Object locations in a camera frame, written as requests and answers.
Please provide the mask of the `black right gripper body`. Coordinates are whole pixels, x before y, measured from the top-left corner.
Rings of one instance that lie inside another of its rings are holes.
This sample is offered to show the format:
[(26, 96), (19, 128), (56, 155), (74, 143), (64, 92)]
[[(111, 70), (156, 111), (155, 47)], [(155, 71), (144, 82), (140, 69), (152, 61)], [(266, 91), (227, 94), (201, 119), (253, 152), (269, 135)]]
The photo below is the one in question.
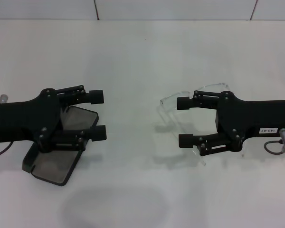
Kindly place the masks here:
[(285, 100), (244, 101), (232, 92), (222, 92), (217, 106), (217, 131), (231, 141), (233, 152), (256, 137), (281, 137), (285, 151)]

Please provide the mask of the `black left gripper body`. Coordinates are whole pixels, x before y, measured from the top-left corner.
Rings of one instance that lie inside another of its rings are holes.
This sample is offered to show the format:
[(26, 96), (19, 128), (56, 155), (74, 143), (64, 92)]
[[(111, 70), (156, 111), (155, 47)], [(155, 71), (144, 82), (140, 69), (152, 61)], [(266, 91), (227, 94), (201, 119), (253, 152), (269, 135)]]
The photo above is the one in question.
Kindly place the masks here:
[(60, 120), (61, 91), (46, 88), (32, 100), (0, 104), (0, 143), (32, 141), (49, 152)]

